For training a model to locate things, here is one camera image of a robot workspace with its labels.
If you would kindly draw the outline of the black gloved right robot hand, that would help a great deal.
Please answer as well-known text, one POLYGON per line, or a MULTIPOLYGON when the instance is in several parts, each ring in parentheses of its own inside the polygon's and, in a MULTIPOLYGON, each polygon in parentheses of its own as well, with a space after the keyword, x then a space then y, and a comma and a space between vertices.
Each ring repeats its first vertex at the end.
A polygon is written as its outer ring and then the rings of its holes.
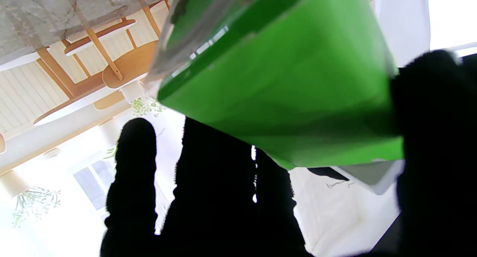
MULTIPOLYGON (((476 55, 416 58, 391 81, 404 137, 396 257, 476 256, 476 55)), ((186 118, 174 200, 159 235, 157 141, 134 118, 117 143, 101 257, 310 257, 289 173, 261 149, 186 118)))

